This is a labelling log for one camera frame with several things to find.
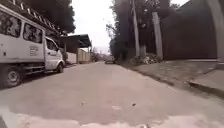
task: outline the asphalt road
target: asphalt road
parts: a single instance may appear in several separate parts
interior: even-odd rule
[[[224,128],[224,101],[104,63],[1,90],[0,106],[19,128]]]

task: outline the white van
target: white van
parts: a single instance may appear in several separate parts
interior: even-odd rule
[[[62,53],[46,29],[0,4],[0,85],[14,87],[25,75],[63,72]]]

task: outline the gray wall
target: gray wall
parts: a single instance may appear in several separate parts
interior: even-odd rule
[[[164,59],[217,58],[215,28],[204,0],[194,0],[161,21]]]

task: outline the awning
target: awning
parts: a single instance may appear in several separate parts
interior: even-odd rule
[[[92,46],[89,36],[87,34],[84,35],[73,35],[73,36],[67,36],[67,37],[60,37],[61,40],[66,43],[73,45],[74,47],[78,48],[88,48]]]

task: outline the van door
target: van door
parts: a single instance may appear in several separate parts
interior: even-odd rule
[[[57,68],[59,61],[59,49],[53,40],[46,39],[46,70],[54,70]]]

